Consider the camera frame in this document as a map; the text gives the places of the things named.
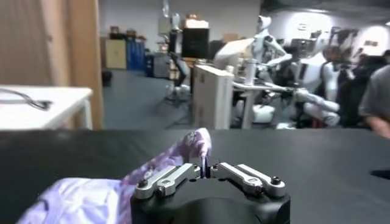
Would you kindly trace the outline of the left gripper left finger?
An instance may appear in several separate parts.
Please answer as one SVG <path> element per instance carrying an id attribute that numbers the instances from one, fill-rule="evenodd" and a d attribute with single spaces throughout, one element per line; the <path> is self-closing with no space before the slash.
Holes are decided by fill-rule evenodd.
<path id="1" fill-rule="evenodd" d="M 167 166 L 161 171 L 142 180 L 135 188 L 135 197 L 140 200 L 156 197 L 164 198 L 175 194 L 176 188 L 186 180 L 200 177 L 200 167 L 185 163 L 181 166 Z"/>

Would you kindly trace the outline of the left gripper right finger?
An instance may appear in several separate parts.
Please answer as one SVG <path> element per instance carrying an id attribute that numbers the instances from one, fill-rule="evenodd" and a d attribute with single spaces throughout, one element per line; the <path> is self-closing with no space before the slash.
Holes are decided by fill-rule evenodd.
<path id="1" fill-rule="evenodd" d="M 244 193 L 250 195 L 262 192 L 274 198 L 286 195 L 286 184 L 279 177 L 269 177 L 245 164 L 236 166 L 225 162 L 215 164 L 210 167 L 210 176 L 233 181 Z"/>

